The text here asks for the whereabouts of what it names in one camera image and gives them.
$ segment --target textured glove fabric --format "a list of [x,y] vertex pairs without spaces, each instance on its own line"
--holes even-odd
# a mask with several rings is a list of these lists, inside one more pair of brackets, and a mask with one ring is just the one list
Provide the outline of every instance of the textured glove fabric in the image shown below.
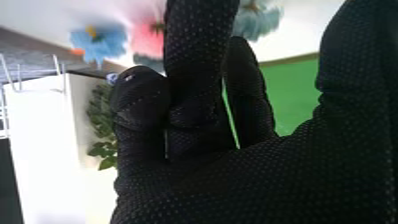
[[[125,122],[118,130],[123,114],[116,113],[120,154],[125,156],[120,158],[112,224],[397,223],[398,3],[351,0],[342,7],[322,40],[320,106],[313,119],[283,138],[272,134],[265,86],[244,81],[246,76],[262,80],[255,59],[242,57],[246,87],[230,90],[233,94],[233,89],[253,89],[246,94],[256,99],[251,114],[260,114],[258,122],[263,122],[253,129],[258,131],[263,127],[269,131],[263,138],[251,139],[240,134],[240,139],[247,140],[239,151],[228,150],[230,137],[221,139],[230,136],[224,130],[230,127],[221,125],[219,106],[221,65],[230,58],[237,7],[235,0],[173,0],[168,3],[169,112],[155,107],[160,116],[148,122],[153,128],[139,131],[136,122]],[[226,66],[224,71],[228,80],[230,74],[239,74]],[[233,76],[228,82],[239,85]],[[164,87],[155,85],[155,92],[146,96],[157,95],[157,91],[168,92]],[[116,102],[144,96],[143,93],[116,94]],[[240,111],[246,102],[233,102]],[[246,119],[239,114],[246,113],[237,112],[235,119]],[[164,128],[162,116],[169,117]],[[141,119],[134,115],[125,116],[125,120]],[[160,137],[160,130],[169,132],[168,139]],[[143,141],[141,135],[152,132],[155,137]],[[171,161],[160,156],[134,156],[137,150],[159,152],[160,148],[169,149]]]
[[240,147],[246,148],[278,137],[278,134],[263,73],[242,37],[230,40],[223,74]]

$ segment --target gloved hand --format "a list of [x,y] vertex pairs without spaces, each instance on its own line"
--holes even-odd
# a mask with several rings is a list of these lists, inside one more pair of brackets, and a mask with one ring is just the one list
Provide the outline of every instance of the gloved hand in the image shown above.
[[114,224],[395,223],[397,5],[347,1],[322,41],[320,106],[278,137],[256,57],[230,39],[239,0],[169,0],[168,78],[130,69],[112,96]]

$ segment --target ceiling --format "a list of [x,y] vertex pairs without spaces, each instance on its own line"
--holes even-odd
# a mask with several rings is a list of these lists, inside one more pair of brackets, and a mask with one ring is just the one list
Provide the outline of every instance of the ceiling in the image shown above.
[[[70,31],[84,26],[86,17],[102,16],[130,25],[130,9],[148,1],[2,0],[0,26],[70,48]],[[319,51],[322,33],[343,1],[276,0],[276,4],[285,8],[281,27],[253,44],[262,62]],[[130,67],[132,52],[112,61]]]

